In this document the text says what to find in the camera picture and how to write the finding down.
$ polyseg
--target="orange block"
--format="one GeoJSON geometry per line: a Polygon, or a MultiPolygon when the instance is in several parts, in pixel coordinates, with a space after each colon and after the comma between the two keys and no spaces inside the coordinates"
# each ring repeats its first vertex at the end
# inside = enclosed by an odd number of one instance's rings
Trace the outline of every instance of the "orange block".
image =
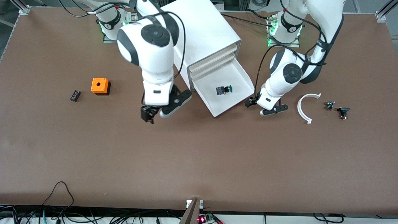
{"type": "Polygon", "coordinates": [[[108,96],[111,90],[111,82],[107,78],[93,78],[91,92],[98,96],[108,96]]]}

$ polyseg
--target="gray floor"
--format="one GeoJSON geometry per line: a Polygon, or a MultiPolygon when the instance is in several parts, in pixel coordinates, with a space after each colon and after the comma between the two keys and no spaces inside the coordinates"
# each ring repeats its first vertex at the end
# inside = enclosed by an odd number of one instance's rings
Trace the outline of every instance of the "gray floor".
{"type": "MultiPolygon", "coordinates": [[[[344,12],[355,12],[354,1],[357,2],[357,10],[359,12],[375,12],[379,10],[388,0],[347,0],[344,5],[344,12]]],[[[45,4],[47,6],[60,7],[60,4],[56,0],[24,0],[27,5],[30,6],[41,6],[45,4]]],[[[284,4],[288,4],[289,0],[283,0],[284,4]]],[[[74,6],[73,2],[70,0],[63,0],[63,3],[67,7],[74,6]]],[[[280,11],[282,10],[281,5],[278,0],[271,0],[269,6],[261,7],[256,6],[250,2],[249,8],[253,10],[263,10],[263,11],[280,11]]],[[[11,4],[9,10],[4,15],[0,16],[1,20],[8,21],[10,23],[15,23],[18,17],[18,9],[11,4]]],[[[386,16],[387,27],[392,37],[392,42],[394,44],[395,50],[398,55],[398,7],[393,9],[386,16]]],[[[0,23],[0,53],[4,51],[6,47],[8,38],[11,34],[12,27],[0,23]]]]}

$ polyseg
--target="brown table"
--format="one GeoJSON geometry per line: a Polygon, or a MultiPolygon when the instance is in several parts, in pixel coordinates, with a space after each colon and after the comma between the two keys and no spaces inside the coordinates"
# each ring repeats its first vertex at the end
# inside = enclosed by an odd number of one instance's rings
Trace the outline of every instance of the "brown table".
{"type": "MultiPolygon", "coordinates": [[[[140,68],[102,44],[95,19],[62,8],[20,17],[0,64],[0,204],[41,204],[62,180],[77,206],[183,209],[197,196],[212,210],[398,214],[398,59],[374,15],[345,15],[319,78],[282,98],[288,111],[262,117],[239,103],[214,118],[194,93],[154,125],[140,118],[140,68]],[[93,77],[112,82],[110,96],[90,92],[93,77]],[[296,109],[307,93],[322,93],[303,100],[311,125],[296,109]],[[351,107],[347,120],[325,110],[330,100],[351,107]]],[[[227,20],[254,80],[265,29],[227,20]]],[[[298,51],[317,38],[307,25],[298,51]]],[[[61,187],[49,200],[68,203],[61,187]]]]}

